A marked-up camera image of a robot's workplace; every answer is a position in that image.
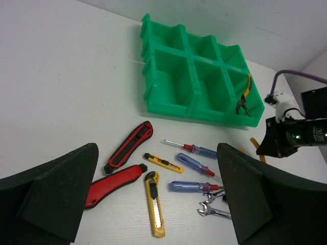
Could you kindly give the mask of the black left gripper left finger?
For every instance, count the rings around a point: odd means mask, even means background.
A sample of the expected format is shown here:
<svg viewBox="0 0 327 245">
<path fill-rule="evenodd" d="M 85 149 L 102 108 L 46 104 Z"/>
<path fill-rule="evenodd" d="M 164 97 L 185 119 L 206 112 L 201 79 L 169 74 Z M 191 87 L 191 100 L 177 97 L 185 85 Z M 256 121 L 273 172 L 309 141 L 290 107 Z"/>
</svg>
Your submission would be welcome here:
<svg viewBox="0 0 327 245">
<path fill-rule="evenodd" d="M 88 143 L 1 179 L 1 244 L 73 243 L 98 157 Z"/>
</svg>

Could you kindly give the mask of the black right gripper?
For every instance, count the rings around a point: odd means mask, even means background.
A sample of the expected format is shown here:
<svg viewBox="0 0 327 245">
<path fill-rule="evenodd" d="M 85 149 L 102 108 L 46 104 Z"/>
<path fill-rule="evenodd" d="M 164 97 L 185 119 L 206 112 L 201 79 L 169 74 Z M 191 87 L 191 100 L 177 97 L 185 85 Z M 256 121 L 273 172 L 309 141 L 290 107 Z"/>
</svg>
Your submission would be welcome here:
<svg viewBox="0 0 327 245">
<path fill-rule="evenodd" d="M 326 145 L 326 87 L 301 93 L 304 120 L 278 124 L 266 119 L 266 133 L 257 155 L 284 158 L 302 146 Z"/>
</svg>

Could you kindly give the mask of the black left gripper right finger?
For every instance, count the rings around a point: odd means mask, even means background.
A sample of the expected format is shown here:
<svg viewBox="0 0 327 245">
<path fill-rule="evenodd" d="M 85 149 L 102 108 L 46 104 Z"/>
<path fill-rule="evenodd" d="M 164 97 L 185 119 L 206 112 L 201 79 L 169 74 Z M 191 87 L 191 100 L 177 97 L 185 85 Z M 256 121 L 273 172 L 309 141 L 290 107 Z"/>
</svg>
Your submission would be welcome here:
<svg viewBox="0 0 327 245">
<path fill-rule="evenodd" d="M 227 143 L 217 158 L 238 244 L 326 244 L 326 184 L 262 163 Z"/>
</svg>

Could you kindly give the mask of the yellow needle nose pliers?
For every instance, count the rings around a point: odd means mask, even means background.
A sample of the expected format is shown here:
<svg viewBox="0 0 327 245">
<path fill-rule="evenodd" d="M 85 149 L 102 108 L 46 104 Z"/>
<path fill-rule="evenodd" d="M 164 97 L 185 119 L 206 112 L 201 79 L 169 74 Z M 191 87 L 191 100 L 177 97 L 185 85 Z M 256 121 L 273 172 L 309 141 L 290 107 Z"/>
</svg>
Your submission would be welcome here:
<svg viewBox="0 0 327 245">
<path fill-rule="evenodd" d="M 251 137 L 250 142 L 253 144 L 256 150 L 259 149 L 260 145 L 255 138 Z M 238 148 L 238 150 L 241 151 L 242 153 L 245 153 L 245 150 L 243 148 Z M 264 155 L 259 155 L 259 159 L 262 163 L 267 163 Z"/>
</svg>

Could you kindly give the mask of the yellow handled pliers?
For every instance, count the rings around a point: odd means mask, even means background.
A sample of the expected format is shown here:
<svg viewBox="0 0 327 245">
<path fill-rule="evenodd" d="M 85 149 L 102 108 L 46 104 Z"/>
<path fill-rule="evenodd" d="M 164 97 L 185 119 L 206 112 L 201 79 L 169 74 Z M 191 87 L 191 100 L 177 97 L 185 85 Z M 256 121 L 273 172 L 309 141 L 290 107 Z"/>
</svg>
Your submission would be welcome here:
<svg viewBox="0 0 327 245">
<path fill-rule="evenodd" d="M 252 87 L 252 75 L 249 73 L 247 75 L 247 86 L 246 86 L 246 89 L 243 92 L 243 94 L 241 95 L 241 98 L 237 102 L 237 105 L 236 105 L 236 114 L 237 115 L 239 115 L 239 113 L 240 113 L 240 108 L 243 108 L 245 110 L 246 114 L 249 117 L 251 117 L 250 112 L 249 112 L 249 110 L 248 110 L 248 108 L 246 106 L 246 99 L 247 99 L 247 97 L 250 94 L 251 87 Z"/>
</svg>

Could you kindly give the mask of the blue screwdriver thin shaft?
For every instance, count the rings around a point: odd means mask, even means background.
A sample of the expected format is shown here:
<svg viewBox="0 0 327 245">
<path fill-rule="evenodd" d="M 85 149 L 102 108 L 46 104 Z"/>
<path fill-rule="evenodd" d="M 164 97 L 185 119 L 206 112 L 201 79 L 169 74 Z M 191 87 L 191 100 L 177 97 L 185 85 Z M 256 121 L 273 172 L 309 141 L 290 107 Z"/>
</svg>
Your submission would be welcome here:
<svg viewBox="0 0 327 245">
<path fill-rule="evenodd" d="M 207 148 L 203 148 L 200 146 L 196 146 L 194 144 L 191 144 L 191 145 L 190 144 L 181 144 L 181 143 L 173 142 L 173 141 L 166 140 L 166 139 L 164 139 L 163 141 L 164 141 L 164 143 L 167 143 L 167 144 L 179 146 L 179 147 L 183 148 L 184 150 L 189 151 L 193 154 L 196 154 L 196 155 L 199 155 L 202 157 L 206 157 L 206 158 L 217 159 L 216 151 L 213 151 L 213 150 L 210 150 Z"/>
</svg>

